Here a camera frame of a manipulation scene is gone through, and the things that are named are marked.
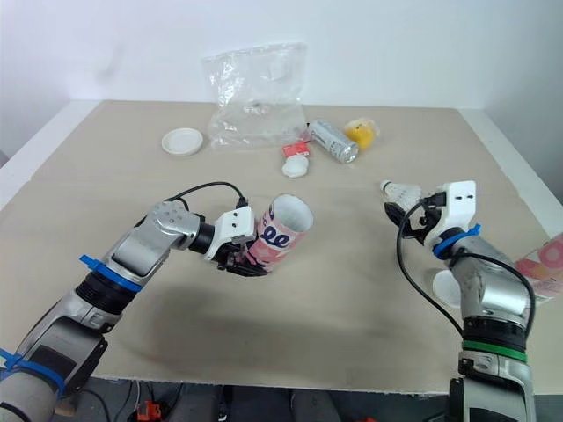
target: yellow ball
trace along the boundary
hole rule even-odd
[[[369,148],[376,138],[376,131],[365,124],[358,124],[348,127],[345,132],[346,136],[358,144],[360,150]]]

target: silver can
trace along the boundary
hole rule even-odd
[[[309,134],[341,163],[351,163],[358,156],[358,144],[326,120],[313,121],[309,125]]]

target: yellow toy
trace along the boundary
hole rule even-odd
[[[379,136],[379,130],[372,119],[364,117],[348,122],[344,127],[344,133],[348,138],[358,144],[360,150],[365,150]]]

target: small red and white box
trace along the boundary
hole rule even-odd
[[[307,147],[307,142],[300,141],[286,145],[283,147],[283,155],[287,158],[289,156],[309,156],[311,153]]]

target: paper cup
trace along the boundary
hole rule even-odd
[[[244,256],[254,266],[271,272],[313,225],[313,214],[302,200],[280,195],[257,223],[256,240]]]
[[[432,290],[438,300],[454,309],[461,308],[459,284],[450,270],[440,271],[432,283]]]

